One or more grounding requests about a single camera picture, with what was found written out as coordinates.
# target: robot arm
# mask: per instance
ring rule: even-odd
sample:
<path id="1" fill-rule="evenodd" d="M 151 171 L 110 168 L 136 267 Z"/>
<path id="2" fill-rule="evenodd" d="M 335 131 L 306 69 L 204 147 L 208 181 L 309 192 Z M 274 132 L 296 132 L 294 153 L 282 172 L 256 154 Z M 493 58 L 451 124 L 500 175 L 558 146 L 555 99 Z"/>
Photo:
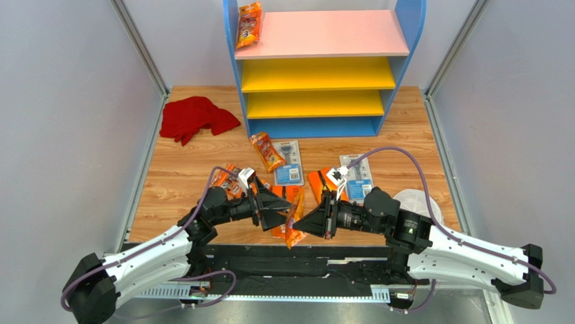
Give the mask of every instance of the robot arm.
<path id="1" fill-rule="evenodd" d="M 457 243 L 438 226 L 428 217 L 400 209 L 399 201 L 376 187 L 367 194 L 363 206 L 339 200 L 337 192 L 324 191 L 321 204 L 293 228 L 326 239 L 333 238 L 337 228 L 383 235 L 391 248 L 385 275 L 395 284 L 413 279 L 458 281 L 499 292 L 503 300 L 519 307 L 541 307 L 543 280 L 520 264 L 523 261 L 541 268 L 540 247 L 510 248 L 450 231 L 463 241 Z M 503 253 L 513 261 L 485 250 Z"/>
<path id="2" fill-rule="evenodd" d="M 252 182 L 256 193 L 251 190 Z M 240 185 L 246 194 L 232 200 L 227 199 L 224 189 L 209 188 L 201 205 L 148 242 L 106 259 L 100 260 L 94 253 L 84 257 L 64 292 L 82 276 L 101 270 L 88 275 L 65 295 L 76 320 L 104 323 L 121 305 L 150 288 L 169 280 L 202 275 L 206 256 L 201 248 L 217 236 L 216 225 L 251 218 L 255 226 L 261 223 L 267 231 L 285 223 L 285 216 L 278 212 L 289 209 L 291 204 L 267 190 L 253 170 L 240 173 Z M 200 210 L 190 222 L 195 209 Z"/>

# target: toy shelf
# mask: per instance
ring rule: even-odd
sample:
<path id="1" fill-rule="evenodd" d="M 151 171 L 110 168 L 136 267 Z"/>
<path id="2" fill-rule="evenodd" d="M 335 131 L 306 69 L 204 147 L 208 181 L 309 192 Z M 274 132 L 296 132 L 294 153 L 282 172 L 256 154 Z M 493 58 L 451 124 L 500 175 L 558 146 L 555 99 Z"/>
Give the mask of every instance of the toy shelf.
<path id="1" fill-rule="evenodd" d="M 244 61 L 242 92 L 393 89 L 386 57 Z"/>
<path id="2" fill-rule="evenodd" d="M 223 0 L 223 8 L 248 136 L 376 136 L 421 36 L 426 1 L 266 12 L 260 41 L 241 49 L 237 1 Z"/>
<path id="3" fill-rule="evenodd" d="M 383 116 L 376 90 L 263 92 L 248 95 L 248 119 Z"/>

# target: blue label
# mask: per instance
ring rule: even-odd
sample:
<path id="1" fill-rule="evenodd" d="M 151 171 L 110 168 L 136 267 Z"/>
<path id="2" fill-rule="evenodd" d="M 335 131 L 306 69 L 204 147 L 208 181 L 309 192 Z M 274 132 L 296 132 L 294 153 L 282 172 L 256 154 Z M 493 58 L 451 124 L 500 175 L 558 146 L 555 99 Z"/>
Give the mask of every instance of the blue label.
<path id="1" fill-rule="evenodd" d="M 299 185 L 304 181 L 302 170 L 297 163 L 282 165 L 275 170 L 277 185 Z"/>
<path id="2" fill-rule="evenodd" d="M 363 200 L 371 192 L 371 180 L 349 180 L 348 196 L 350 200 Z"/>

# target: orange package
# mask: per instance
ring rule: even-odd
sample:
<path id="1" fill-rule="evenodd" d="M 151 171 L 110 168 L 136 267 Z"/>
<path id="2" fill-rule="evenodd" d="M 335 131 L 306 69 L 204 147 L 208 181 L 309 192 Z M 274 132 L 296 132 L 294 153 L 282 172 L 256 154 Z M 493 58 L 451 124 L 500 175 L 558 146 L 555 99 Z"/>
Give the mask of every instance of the orange package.
<path id="1" fill-rule="evenodd" d="M 292 249 L 294 245 L 303 240 L 308 234 L 302 231 L 293 229 L 292 226 L 295 222 L 299 221 L 304 216 L 304 195 L 305 190 L 300 190 L 296 195 L 293 207 L 287 215 L 285 221 L 285 245 L 287 248 Z"/>
<path id="2" fill-rule="evenodd" d="M 258 151 L 258 155 L 262 159 L 265 169 L 268 172 L 272 172 L 285 164 L 283 157 L 277 154 L 277 151 L 273 148 L 273 145 L 269 140 L 269 135 L 266 132 L 252 135 L 252 137 L 250 137 L 250 141 L 256 148 L 256 151 Z"/>
<path id="3" fill-rule="evenodd" d="M 302 190 L 301 186 L 274 186 L 271 190 L 278 197 L 286 199 L 292 205 L 296 199 L 298 193 Z M 274 238 L 285 238 L 285 225 L 280 225 L 271 229 L 271 235 Z"/>
<path id="4" fill-rule="evenodd" d="M 262 28 L 262 5 L 260 1 L 240 7 L 240 25 L 236 48 L 248 46 L 260 40 Z"/>
<path id="5" fill-rule="evenodd" d="M 315 197 L 315 200 L 317 201 L 318 204 L 321 203 L 322 191 L 337 190 L 337 186 L 333 182 L 331 182 L 331 180 L 327 177 L 327 172 L 329 172 L 330 169 L 331 167 L 326 167 L 320 171 L 315 171 L 308 174 L 308 180 L 310 181 L 313 196 Z M 345 190 L 341 193 L 340 198 L 342 200 L 349 200 Z"/>
<path id="6" fill-rule="evenodd" d="M 236 167 L 233 164 L 226 165 L 225 169 L 234 172 L 236 174 L 241 171 L 239 167 Z M 260 179 L 260 181 L 266 188 L 268 189 L 271 188 L 271 184 L 266 182 L 264 179 Z M 224 188 L 225 191 L 227 192 L 228 197 L 230 198 L 239 198 L 242 196 L 243 193 L 242 187 L 240 187 L 240 184 L 238 183 L 238 179 L 236 177 L 232 177 L 229 173 L 221 170 L 219 170 L 214 174 L 210 185 Z M 256 191 L 255 190 L 256 185 L 252 183 L 251 186 L 252 189 Z"/>

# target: pink shelf board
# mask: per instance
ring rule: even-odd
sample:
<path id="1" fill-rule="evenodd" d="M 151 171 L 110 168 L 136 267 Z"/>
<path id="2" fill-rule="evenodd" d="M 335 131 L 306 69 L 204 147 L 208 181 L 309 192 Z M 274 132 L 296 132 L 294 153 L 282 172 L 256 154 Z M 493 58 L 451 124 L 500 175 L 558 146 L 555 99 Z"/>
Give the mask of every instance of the pink shelf board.
<path id="1" fill-rule="evenodd" d="M 291 11 L 265 13 L 260 41 L 236 59 L 408 54 L 394 10 Z"/>

